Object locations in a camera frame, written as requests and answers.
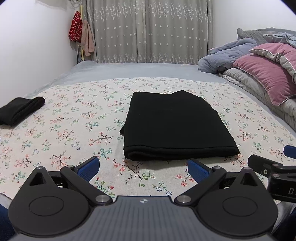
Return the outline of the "pink pillow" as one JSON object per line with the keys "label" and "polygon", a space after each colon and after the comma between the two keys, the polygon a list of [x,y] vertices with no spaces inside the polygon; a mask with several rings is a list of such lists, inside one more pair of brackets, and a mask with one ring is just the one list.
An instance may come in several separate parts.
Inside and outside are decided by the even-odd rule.
{"label": "pink pillow", "polygon": [[238,58],[233,67],[255,78],[274,106],[295,97],[295,48],[289,44],[261,44]]}

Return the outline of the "person's dark blue trousers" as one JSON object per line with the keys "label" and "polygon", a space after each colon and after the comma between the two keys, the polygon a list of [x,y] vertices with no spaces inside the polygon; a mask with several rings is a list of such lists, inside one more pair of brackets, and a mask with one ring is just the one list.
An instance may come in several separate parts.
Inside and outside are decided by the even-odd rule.
{"label": "person's dark blue trousers", "polygon": [[1,216],[0,216],[0,238],[1,241],[7,241],[15,235],[15,230],[8,217],[8,208],[11,204],[11,199],[1,194],[0,199]]}

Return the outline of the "light blue bed cover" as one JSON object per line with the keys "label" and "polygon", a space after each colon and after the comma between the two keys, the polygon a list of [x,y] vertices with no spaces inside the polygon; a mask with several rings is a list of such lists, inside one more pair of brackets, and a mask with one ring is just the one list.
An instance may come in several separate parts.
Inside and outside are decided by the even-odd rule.
{"label": "light blue bed cover", "polygon": [[270,113],[280,124],[282,124],[293,136],[295,131],[275,113],[272,109],[262,103],[259,99],[243,88],[235,85],[219,75],[199,72],[196,65],[166,64],[166,63],[123,63],[123,64],[99,64],[94,61],[84,61],[75,65],[70,71],[63,73],[34,91],[25,95],[26,98],[33,97],[38,93],[55,85],[67,85],[89,81],[101,81],[115,78],[138,78],[138,77],[168,77],[180,78],[192,81],[219,82],[229,84],[249,96],[264,110]]}

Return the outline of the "blue-grey crumpled quilt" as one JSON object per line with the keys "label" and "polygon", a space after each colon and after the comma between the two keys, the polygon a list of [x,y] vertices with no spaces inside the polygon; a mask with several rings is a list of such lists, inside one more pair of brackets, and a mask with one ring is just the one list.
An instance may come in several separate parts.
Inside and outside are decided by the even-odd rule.
{"label": "blue-grey crumpled quilt", "polygon": [[221,73],[233,67],[240,57],[249,54],[249,51],[265,43],[286,43],[295,47],[295,34],[288,32],[273,32],[263,30],[244,31],[237,29],[236,41],[208,51],[208,55],[198,62],[198,70],[206,73]]}

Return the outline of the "floral bed sheet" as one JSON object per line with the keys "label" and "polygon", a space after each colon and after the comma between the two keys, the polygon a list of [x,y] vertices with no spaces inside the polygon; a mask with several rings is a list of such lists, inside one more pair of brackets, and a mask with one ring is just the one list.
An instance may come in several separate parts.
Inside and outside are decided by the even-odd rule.
{"label": "floral bed sheet", "polygon": [[240,90],[225,83],[177,78],[122,78],[51,87],[41,93],[46,103],[15,128],[1,127],[1,193],[13,198],[34,168],[56,171],[92,156],[100,170],[91,180],[116,197],[176,197],[195,185],[185,161],[131,162],[123,155],[123,127],[136,91],[173,93],[185,90],[207,101],[219,114],[240,154],[204,159],[209,167],[237,172],[256,154],[294,165],[283,148],[295,137],[270,113]]}

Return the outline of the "grey star curtain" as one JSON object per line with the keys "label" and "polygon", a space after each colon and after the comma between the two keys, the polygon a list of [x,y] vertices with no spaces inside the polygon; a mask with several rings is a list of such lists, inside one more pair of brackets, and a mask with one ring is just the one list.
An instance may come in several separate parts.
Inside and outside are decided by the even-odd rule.
{"label": "grey star curtain", "polygon": [[212,1],[82,1],[98,63],[196,65],[213,45]]}

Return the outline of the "red floral hanging cloth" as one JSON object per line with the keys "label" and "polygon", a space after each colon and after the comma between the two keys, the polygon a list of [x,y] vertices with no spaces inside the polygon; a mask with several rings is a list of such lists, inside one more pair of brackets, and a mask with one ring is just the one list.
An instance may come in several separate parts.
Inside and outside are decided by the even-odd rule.
{"label": "red floral hanging cloth", "polygon": [[80,42],[82,36],[82,19],[81,13],[76,11],[71,22],[68,37],[72,42]]}

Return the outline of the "black pants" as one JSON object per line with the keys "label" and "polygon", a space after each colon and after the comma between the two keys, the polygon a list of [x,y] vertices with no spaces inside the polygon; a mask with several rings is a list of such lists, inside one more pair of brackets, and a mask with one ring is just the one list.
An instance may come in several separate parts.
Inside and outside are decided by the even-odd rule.
{"label": "black pants", "polygon": [[123,153],[132,161],[232,157],[240,153],[219,114],[184,90],[135,92],[124,126]]}

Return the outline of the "small folded black garment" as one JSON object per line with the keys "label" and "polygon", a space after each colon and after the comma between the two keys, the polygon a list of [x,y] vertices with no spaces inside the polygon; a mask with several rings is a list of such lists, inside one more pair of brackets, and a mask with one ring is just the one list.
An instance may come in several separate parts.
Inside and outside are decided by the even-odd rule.
{"label": "small folded black garment", "polygon": [[44,104],[45,99],[43,97],[35,97],[34,99],[17,97],[1,107],[1,125],[16,126],[43,107]]}

